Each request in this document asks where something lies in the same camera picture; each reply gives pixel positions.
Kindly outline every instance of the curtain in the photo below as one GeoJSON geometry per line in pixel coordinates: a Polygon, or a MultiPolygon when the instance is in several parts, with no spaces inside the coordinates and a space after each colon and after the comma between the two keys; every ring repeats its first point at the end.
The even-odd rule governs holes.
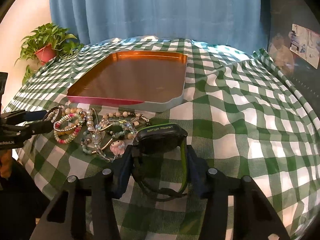
{"type": "Polygon", "coordinates": [[[50,0],[52,21],[84,44],[155,35],[235,47],[252,54],[261,38],[261,0],[50,0]]]}

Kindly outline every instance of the tray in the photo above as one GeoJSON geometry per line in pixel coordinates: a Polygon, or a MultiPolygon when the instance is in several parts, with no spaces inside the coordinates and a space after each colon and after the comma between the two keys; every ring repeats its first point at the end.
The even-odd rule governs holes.
{"type": "Polygon", "coordinates": [[[70,102],[163,112],[180,105],[187,56],[167,51],[108,55],[68,89],[70,102]]]}

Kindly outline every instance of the table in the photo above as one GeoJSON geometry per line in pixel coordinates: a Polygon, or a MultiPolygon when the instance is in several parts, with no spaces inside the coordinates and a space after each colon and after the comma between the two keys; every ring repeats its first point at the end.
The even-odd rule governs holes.
{"type": "MultiPolygon", "coordinates": [[[[99,116],[117,111],[72,104],[66,93],[98,61],[120,50],[174,51],[188,56],[184,103],[163,113],[144,114],[152,117],[152,124],[179,124],[188,132],[188,143],[210,167],[227,176],[253,177],[292,239],[299,237],[319,211],[320,121],[263,49],[249,56],[203,42],[134,38],[87,46],[76,57],[43,66],[5,111],[48,110],[57,105],[94,107],[99,116]]],[[[58,145],[49,133],[33,136],[18,151],[26,170],[50,199],[68,176],[89,177],[108,166],[84,155],[79,141],[58,145]]],[[[180,188],[179,155],[148,157],[148,162],[148,182],[180,188]]],[[[130,178],[126,193],[113,201],[122,239],[198,239],[206,201],[190,185],[187,192],[184,198],[158,203],[143,195],[130,178]]],[[[87,211],[87,227],[92,231],[90,200],[87,211]]],[[[232,198],[228,212],[230,239],[232,198]]]]}

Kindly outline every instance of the gingham fabric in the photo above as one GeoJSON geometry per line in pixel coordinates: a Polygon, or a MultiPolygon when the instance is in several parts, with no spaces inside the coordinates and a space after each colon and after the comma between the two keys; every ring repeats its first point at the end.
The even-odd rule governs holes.
{"type": "MultiPolygon", "coordinates": [[[[71,104],[66,93],[98,61],[119,50],[175,51],[188,56],[184,103],[163,113],[146,115],[154,116],[153,125],[179,124],[188,132],[188,143],[210,167],[227,176],[253,177],[291,238],[301,236],[319,211],[320,122],[264,50],[247,56],[226,46],[190,40],[127,39],[97,44],[83,48],[76,57],[43,66],[5,111],[48,110],[57,105],[94,107],[99,116],[116,111],[105,106],[71,104]]],[[[26,170],[49,198],[53,198],[68,176],[93,176],[111,165],[84,155],[79,142],[80,138],[76,138],[68,145],[59,145],[51,132],[34,136],[19,150],[26,170]]],[[[149,183],[180,188],[179,153],[148,156],[144,164],[149,183]]],[[[113,201],[121,238],[198,239],[206,200],[200,200],[191,185],[187,192],[181,199],[155,202],[143,195],[130,178],[126,193],[113,201]]],[[[89,203],[90,199],[87,226],[92,231],[89,203]]],[[[231,197],[228,206],[226,239],[231,239],[231,197]]]]}

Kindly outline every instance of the bead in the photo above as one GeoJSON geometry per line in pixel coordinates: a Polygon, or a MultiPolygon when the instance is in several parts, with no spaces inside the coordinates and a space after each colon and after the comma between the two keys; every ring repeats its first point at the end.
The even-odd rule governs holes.
{"type": "Polygon", "coordinates": [[[90,126],[88,126],[87,130],[88,130],[89,132],[94,132],[94,131],[95,131],[95,128],[93,127],[93,125],[90,125],[90,126]]]}
{"type": "Polygon", "coordinates": [[[66,126],[64,129],[66,130],[65,131],[65,133],[66,134],[72,134],[72,130],[67,130],[67,129],[69,129],[69,128],[71,128],[70,126],[66,126]]]}
{"type": "Polygon", "coordinates": [[[127,137],[128,137],[129,140],[131,140],[131,139],[133,139],[133,134],[132,133],[128,133],[127,137]]]}
{"type": "Polygon", "coordinates": [[[87,126],[93,126],[93,125],[94,125],[94,123],[93,123],[92,120],[88,120],[88,121],[87,121],[87,126]]]}

